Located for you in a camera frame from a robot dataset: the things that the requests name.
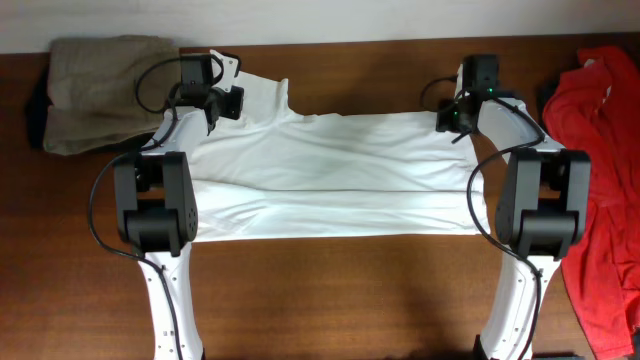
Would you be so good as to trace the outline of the white polo shirt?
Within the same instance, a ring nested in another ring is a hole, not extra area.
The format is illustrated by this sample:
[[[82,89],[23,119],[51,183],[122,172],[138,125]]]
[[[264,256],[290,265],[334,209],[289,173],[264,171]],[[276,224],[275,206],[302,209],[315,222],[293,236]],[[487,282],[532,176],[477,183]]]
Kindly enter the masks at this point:
[[[196,148],[197,240],[475,235],[488,225],[469,139],[432,112],[301,115],[288,84],[241,73],[244,107]]]

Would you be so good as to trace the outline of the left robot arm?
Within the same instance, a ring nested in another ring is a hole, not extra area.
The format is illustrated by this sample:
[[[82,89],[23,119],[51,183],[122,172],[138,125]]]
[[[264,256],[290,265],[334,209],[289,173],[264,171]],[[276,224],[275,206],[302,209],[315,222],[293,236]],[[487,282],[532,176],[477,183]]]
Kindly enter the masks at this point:
[[[198,209],[188,160],[220,118],[239,119],[244,90],[170,90],[152,138],[114,164],[118,233],[146,281],[157,359],[202,359],[190,285]]]

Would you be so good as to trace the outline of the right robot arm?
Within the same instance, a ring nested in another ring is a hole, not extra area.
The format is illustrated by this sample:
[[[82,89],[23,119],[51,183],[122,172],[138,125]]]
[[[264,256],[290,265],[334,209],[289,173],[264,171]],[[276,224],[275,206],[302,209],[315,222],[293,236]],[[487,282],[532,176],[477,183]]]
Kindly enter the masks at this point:
[[[489,319],[474,340],[474,359],[530,359],[545,292],[562,259],[586,228],[591,161],[568,150],[530,117],[520,100],[491,91],[461,90],[437,112],[436,129],[458,140],[481,134],[496,148],[489,163],[507,165],[495,210],[494,234],[471,216],[481,235],[502,253]]]

